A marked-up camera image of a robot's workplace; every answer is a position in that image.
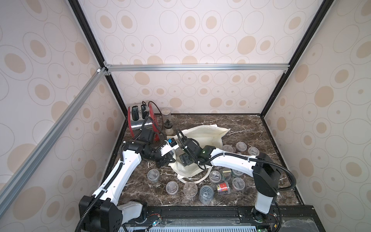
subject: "black cable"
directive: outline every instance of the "black cable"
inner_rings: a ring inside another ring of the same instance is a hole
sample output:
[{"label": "black cable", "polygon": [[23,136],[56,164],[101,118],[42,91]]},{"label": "black cable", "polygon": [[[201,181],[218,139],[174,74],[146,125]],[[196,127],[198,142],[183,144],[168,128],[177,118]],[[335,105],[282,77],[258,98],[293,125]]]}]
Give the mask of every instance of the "black cable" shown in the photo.
[{"label": "black cable", "polygon": [[277,211],[278,211],[278,215],[279,215],[279,223],[278,223],[277,228],[275,229],[275,232],[278,232],[278,230],[281,228],[281,225],[282,225],[282,214],[281,214],[281,211],[280,211],[280,208],[279,208],[277,202],[275,202],[275,205],[277,207]]},{"label": "black cable", "polygon": [[[197,164],[197,166],[198,166],[201,170],[206,170],[206,166],[205,166],[205,165],[204,165],[204,167],[202,168],[202,167],[198,164],[199,161],[203,161],[203,160],[202,160],[202,159],[197,159],[197,157],[193,154],[193,152],[191,152],[190,150],[188,150],[188,147],[186,147],[186,146],[184,145],[183,141],[180,139],[180,135],[179,135],[179,134],[181,134],[182,137],[183,137],[184,139],[187,139],[187,137],[184,136],[183,132],[182,132],[179,128],[176,128],[175,131],[176,131],[176,133],[177,133],[177,137],[178,137],[180,143],[182,144],[182,146],[184,147],[186,153],[189,154],[189,155],[191,156],[191,158],[195,161],[195,164]],[[192,141],[195,141],[195,142],[197,143],[198,146],[200,145],[200,144],[199,144],[196,140],[194,140],[193,138],[191,138],[191,140],[192,140]]]},{"label": "black cable", "polygon": [[195,139],[193,139],[193,138],[190,138],[192,141],[194,141],[196,144],[197,144],[197,146],[199,146],[200,144],[198,143],[198,141],[197,140],[195,140]]},{"label": "black cable", "polygon": [[148,102],[148,105],[150,105],[151,102],[156,106],[156,108],[158,109],[158,111],[159,111],[160,114],[161,114],[161,120],[162,120],[162,127],[161,127],[161,129],[163,130],[163,129],[164,129],[164,118],[163,118],[163,116],[162,116],[161,110],[160,110],[160,108],[156,105],[156,103],[154,103],[153,101],[149,101],[149,102]]},{"label": "black cable", "polygon": [[261,160],[261,159],[256,159],[256,158],[249,158],[248,156],[241,156],[241,155],[238,155],[238,154],[234,154],[234,153],[229,153],[229,152],[225,152],[225,153],[219,153],[217,155],[214,155],[211,159],[209,159],[208,161],[205,161],[205,162],[202,162],[200,163],[200,165],[205,165],[205,164],[209,164],[211,161],[213,161],[214,159],[216,159],[217,157],[219,156],[233,156],[233,157],[236,157],[236,158],[240,158],[240,159],[244,159],[244,160],[249,160],[249,161],[252,161],[252,162],[257,162],[257,163],[264,163],[264,164],[269,164],[269,165],[273,165],[273,166],[276,166],[278,167],[279,169],[283,170],[284,172],[286,172],[288,178],[290,179],[291,181],[291,184],[290,186],[288,187],[283,187],[283,188],[279,188],[277,190],[277,192],[280,192],[280,191],[286,191],[286,190],[290,190],[290,189],[293,189],[295,188],[295,185],[296,185],[296,178],[294,176],[294,174],[292,174],[291,171],[289,171],[287,168],[285,167],[282,167],[281,165],[278,165],[276,163],[273,163],[273,162],[269,162],[269,161],[266,161],[266,160]]},{"label": "black cable", "polygon": [[[122,144],[121,147],[120,147],[120,160],[122,161],[116,172],[114,173],[114,175],[111,177],[111,179],[107,182],[107,184],[103,187],[103,189],[107,190],[108,187],[112,184],[112,182],[115,180],[115,178],[117,177],[117,175],[119,174],[119,172],[121,171],[122,169],[122,166],[123,166],[123,161],[124,161],[124,156],[122,154],[122,147],[124,146],[125,144]],[[75,232],[81,232],[81,227],[82,227],[82,224],[84,223],[84,220],[86,218],[86,216],[90,213],[90,211],[93,209],[93,207],[95,206],[95,204],[97,203],[97,201],[102,197],[102,195],[105,193],[106,191],[102,190],[95,198],[94,200],[89,204],[89,206],[87,207],[87,209],[85,210],[84,214],[81,216],[80,218],[80,221],[78,222],[77,226],[76,226],[76,229],[75,229]]]},{"label": "black cable", "polygon": [[125,232],[129,232],[128,229],[126,228],[126,226],[124,224],[122,226],[123,226]]}]

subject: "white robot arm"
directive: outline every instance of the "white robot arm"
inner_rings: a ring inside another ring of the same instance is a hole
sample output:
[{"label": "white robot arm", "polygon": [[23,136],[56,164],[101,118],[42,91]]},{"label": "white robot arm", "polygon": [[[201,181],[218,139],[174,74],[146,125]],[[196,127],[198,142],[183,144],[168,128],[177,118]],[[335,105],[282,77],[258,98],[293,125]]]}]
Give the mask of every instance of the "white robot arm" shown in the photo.
[{"label": "white robot arm", "polygon": [[[158,149],[154,149],[150,146],[153,135],[149,136],[146,131],[142,131],[142,134],[144,135],[136,140],[124,142],[121,147],[122,156],[107,179],[92,196],[84,196],[81,199],[79,203],[81,220],[78,226],[82,229],[116,232],[123,223],[138,217],[146,217],[143,214],[146,214],[147,210],[144,212],[143,204],[140,202],[129,202],[117,206],[122,190],[142,159],[156,161],[157,166],[161,167],[175,161],[173,154],[179,146],[174,139],[169,139]],[[188,156],[181,157],[181,160],[186,161],[183,162],[184,166],[192,161],[199,165],[228,167],[253,177],[258,190],[255,210],[263,215],[269,212],[279,191],[281,171],[277,167],[283,167],[274,164],[268,155],[261,153],[258,156],[241,156],[211,146],[200,148],[192,142],[192,139],[186,137],[181,140],[181,148],[188,154]],[[290,178],[294,179],[292,185],[295,186],[296,181],[293,175]]]}]

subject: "dark marble surface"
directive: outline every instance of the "dark marble surface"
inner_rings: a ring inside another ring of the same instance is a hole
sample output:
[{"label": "dark marble surface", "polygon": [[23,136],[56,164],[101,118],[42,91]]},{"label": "dark marble surface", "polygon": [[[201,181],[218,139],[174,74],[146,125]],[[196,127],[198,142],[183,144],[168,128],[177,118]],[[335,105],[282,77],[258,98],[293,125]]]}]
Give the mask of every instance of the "dark marble surface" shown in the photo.
[{"label": "dark marble surface", "polygon": [[[181,130],[192,128],[199,125],[217,124],[219,127],[231,129],[223,138],[223,145],[229,144],[236,147],[236,143],[243,141],[248,147],[257,147],[261,152],[268,154],[271,159],[280,164],[280,160],[274,150],[274,147],[268,137],[268,134],[257,116],[250,115],[173,115],[174,128]],[[129,130],[124,139],[130,139]],[[155,169],[153,161],[142,160],[129,178],[122,195],[119,199],[119,205],[132,199],[146,201],[148,206],[202,206],[198,199],[198,193],[194,199],[189,200],[183,194],[184,184],[177,180],[177,174],[170,167],[162,167],[160,171],[160,181],[152,183],[147,179],[147,173],[150,169]],[[220,170],[221,167],[213,167],[213,170]],[[198,180],[205,175],[205,171],[199,173],[189,180]],[[240,192],[232,190],[228,195],[218,195],[215,191],[214,199],[208,206],[244,206],[254,205],[256,189],[253,178],[244,174],[242,179],[245,181],[245,189]],[[170,181],[176,181],[179,185],[179,191],[175,196],[170,196],[166,190],[166,184]],[[198,190],[203,185],[212,185],[209,178],[198,184]],[[284,174],[280,180],[280,186],[288,186],[289,181]],[[285,191],[278,196],[280,205],[298,205],[298,200],[293,190]]]}]

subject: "wall panel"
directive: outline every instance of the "wall panel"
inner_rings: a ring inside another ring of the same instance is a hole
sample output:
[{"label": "wall panel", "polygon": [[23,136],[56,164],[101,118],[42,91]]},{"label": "wall panel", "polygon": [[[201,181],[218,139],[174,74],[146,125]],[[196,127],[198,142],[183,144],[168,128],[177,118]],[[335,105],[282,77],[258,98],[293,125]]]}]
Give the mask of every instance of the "wall panel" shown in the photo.
[{"label": "wall panel", "polygon": [[282,70],[112,72],[126,105],[153,100],[173,113],[260,113]]},{"label": "wall panel", "polygon": [[97,70],[63,0],[0,7],[0,189]]},{"label": "wall panel", "polygon": [[266,116],[326,231],[371,231],[371,2],[338,1]]},{"label": "wall panel", "polygon": [[285,63],[322,0],[80,0],[111,64]]},{"label": "wall panel", "polygon": [[103,77],[0,220],[0,231],[75,231],[100,185],[124,115]]}]

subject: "clear plastic cup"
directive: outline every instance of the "clear plastic cup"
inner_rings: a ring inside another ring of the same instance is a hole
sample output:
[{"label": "clear plastic cup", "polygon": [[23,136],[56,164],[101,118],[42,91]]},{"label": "clear plastic cup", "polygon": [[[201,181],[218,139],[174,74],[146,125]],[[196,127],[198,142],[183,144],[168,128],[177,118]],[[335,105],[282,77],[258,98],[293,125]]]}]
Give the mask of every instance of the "clear plastic cup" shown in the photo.
[{"label": "clear plastic cup", "polygon": [[221,174],[220,172],[214,170],[214,171],[211,171],[210,172],[210,175],[209,175],[209,179],[210,179],[210,182],[213,183],[213,184],[217,184],[221,181]]},{"label": "clear plastic cup", "polygon": [[178,185],[178,183],[175,182],[175,181],[170,181],[170,182],[167,183],[167,185],[166,185],[166,191],[167,191],[167,193],[170,194],[170,195],[175,195],[175,194],[177,194],[178,189],[179,189],[179,185]]},{"label": "clear plastic cup", "polygon": [[228,182],[221,182],[220,184],[217,184],[216,190],[218,191],[218,195],[231,193],[231,189],[229,187]]},{"label": "clear plastic cup", "polygon": [[229,181],[232,177],[232,170],[228,167],[225,167],[221,170],[221,179],[224,181]]},{"label": "clear plastic cup", "polygon": [[232,169],[232,176],[233,177],[240,177],[242,175],[243,175],[243,172]]},{"label": "clear plastic cup", "polygon": [[148,180],[156,183],[160,180],[160,172],[157,169],[151,169],[147,174]]},{"label": "clear plastic cup", "polygon": [[232,187],[236,191],[241,191],[245,188],[245,181],[239,177],[236,177],[232,180]]},{"label": "clear plastic cup", "polygon": [[223,151],[234,153],[234,149],[231,145],[223,145]]},{"label": "clear plastic cup", "polygon": [[203,204],[209,204],[214,198],[214,189],[209,185],[204,185],[200,188],[200,195],[198,197]]},{"label": "clear plastic cup", "polygon": [[257,156],[260,153],[259,150],[256,147],[249,147],[249,149],[247,150],[247,152],[251,156]]},{"label": "clear plastic cup", "polygon": [[197,192],[198,187],[194,182],[187,182],[184,184],[183,193],[188,199],[193,199]]},{"label": "clear plastic cup", "polygon": [[247,150],[247,145],[244,142],[238,142],[238,143],[236,143],[236,148],[240,152],[243,152],[243,151],[246,151]]}]

